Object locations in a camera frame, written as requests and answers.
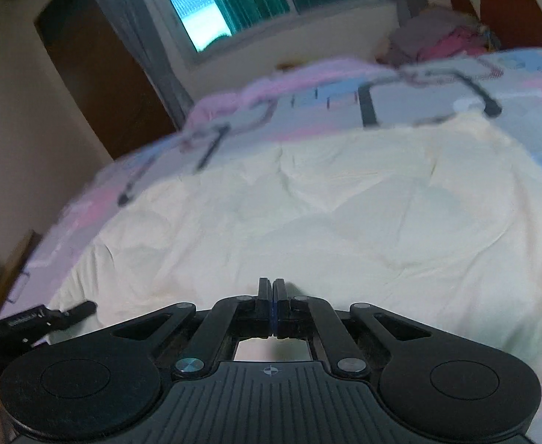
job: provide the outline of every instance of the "ridged grip surface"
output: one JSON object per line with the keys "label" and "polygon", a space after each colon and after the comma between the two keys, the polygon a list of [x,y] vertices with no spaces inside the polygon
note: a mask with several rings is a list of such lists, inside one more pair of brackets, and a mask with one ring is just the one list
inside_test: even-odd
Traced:
{"label": "ridged grip surface", "polygon": [[[20,437],[18,444],[36,442]],[[381,408],[363,382],[329,376],[319,362],[223,362],[214,375],[173,385],[135,427],[101,443],[432,444]],[[512,437],[507,444],[526,444]]]}

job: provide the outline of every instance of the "wooden door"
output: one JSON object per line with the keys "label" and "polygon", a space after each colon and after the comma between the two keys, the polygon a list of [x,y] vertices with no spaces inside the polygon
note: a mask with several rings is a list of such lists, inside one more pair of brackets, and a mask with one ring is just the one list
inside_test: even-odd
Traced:
{"label": "wooden door", "polygon": [[52,0],[36,24],[63,82],[111,157],[175,131],[95,0]]}

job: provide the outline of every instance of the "wrinkled bedding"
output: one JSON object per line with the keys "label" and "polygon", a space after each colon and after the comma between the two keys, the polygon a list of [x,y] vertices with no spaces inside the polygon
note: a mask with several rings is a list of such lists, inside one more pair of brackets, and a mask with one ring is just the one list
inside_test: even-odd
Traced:
{"label": "wrinkled bedding", "polygon": [[96,301],[80,334],[261,276],[503,349],[542,382],[542,169],[479,114],[269,144],[143,191],[51,306]]}

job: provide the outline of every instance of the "crosshair logo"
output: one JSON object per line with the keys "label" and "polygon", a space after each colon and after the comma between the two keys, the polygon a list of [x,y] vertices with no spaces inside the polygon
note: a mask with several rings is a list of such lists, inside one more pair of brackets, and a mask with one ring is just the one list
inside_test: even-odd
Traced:
{"label": "crosshair logo", "polygon": [[279,372],[279,369],[277,367],[273,367],[272,365],[270,365],[268,367],[265,367],[263,369],[263,372],[269,376],[274,376],[276,373]]}

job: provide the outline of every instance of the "window frame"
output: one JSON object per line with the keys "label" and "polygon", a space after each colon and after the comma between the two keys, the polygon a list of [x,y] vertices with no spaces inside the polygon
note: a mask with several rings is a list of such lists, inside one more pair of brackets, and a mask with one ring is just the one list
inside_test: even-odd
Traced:
{"label": "window frame", "polygon": [[294,0],[286,0],[289,6],[287,13],[258,23],[235,35],[231,35],[229,38],[220,39],[206,47],[205,50],[199,52],[193,45],[172,2],[170,0],[152,1],[171,38],[177,45],[185,64],[189,68],[199,66],[221,55],[248,46],[278,31],[297,28],[309,21],[330,17],[358,7],[379,6],[388,2],[394,2],[394,0],[337,0],[299,12],[296,9]]}

